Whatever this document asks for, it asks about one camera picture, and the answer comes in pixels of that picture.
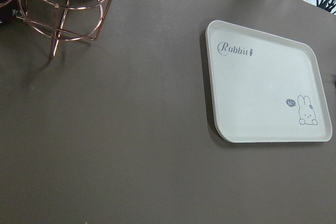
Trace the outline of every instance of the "cartoon rabbit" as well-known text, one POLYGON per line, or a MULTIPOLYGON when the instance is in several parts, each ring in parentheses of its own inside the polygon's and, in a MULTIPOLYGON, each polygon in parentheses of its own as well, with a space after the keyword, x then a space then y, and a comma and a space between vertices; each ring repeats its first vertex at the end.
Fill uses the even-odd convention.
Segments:
POLYGON ((299 104, 299 115, 300 115, 300 124, 307 124, 307 125, 317 125, 315 111, 313 106, 310 103, 310 98, 308 96, 301 96, 298 97, 298 104, 299 104))

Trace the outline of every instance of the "rose gold wire holder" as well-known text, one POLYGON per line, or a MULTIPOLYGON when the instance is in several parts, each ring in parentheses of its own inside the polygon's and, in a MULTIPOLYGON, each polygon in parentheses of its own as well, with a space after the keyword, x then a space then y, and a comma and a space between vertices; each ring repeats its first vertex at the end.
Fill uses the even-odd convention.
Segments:
MULTIPOLYGON (((6 3, 1 4, 0 7, 8 4, 10 1, 11 0, 8 0, 6 3)), ((67 0, 66 4, 60 4, 53 0, 41 1, 51 5, 54 9, 52 25, 29 18, 29 6, 27 4, 27 0, 18 0, 20 15, 17 15, 17 18, 26 22, 39 33, 51 38, 49 60, 54 59, 60 41, 76 41, 83 39, 92 41, 97 40, 112 2, 112 0, 96 0, 97 2, 92 5, 73 6, 71 5, 72 0, 67 0), (64 29, 64 24, 69 10, 81 11, 93 8, 99 8, 99 20, 91 31, 81 35, 64 29)))

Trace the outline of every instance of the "printed logo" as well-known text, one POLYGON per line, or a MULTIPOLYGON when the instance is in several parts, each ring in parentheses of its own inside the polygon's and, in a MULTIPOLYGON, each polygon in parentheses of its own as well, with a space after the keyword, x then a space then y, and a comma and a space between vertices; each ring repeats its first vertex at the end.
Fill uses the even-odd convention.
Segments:
MULTIPOLYGON (((295 107, 296 102, 292 99, 288 99, 286 104, 290 107, 295 107)), ((298 106, 299 106, 299 123, 301 125, 318 125, 316 120, 316 114, 313 106, 311 105, 310 98, 305 95, 298 96, 298 106)))
POLYGON ((246 49, 245 47, 237 47, 235 45, 230 45, 228 42, 221 42, 217 46, 218 52, 226 56, 229 53, 237 54, 237 55, 253 55, 253 49, 246 49))

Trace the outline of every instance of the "white tray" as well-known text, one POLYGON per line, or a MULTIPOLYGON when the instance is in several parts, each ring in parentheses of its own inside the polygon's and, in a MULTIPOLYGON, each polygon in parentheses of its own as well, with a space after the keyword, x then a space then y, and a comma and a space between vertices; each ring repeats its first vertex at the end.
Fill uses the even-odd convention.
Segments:
POLYGON ((332 135, 306 44, 213 21, 206 30, 215 125, 235 143, 323 142, 332 135))

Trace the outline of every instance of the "table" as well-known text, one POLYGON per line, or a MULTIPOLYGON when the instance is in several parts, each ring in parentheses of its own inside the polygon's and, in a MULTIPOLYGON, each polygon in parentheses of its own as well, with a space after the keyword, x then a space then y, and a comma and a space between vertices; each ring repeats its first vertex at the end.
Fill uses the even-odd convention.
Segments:
POLYGON ((335 16, 301 0, 113 0, 94 43, 0 27, 0 223, 335 223, 336 139, 215 130, 213 20, 308 44, 336 125, 335 16))

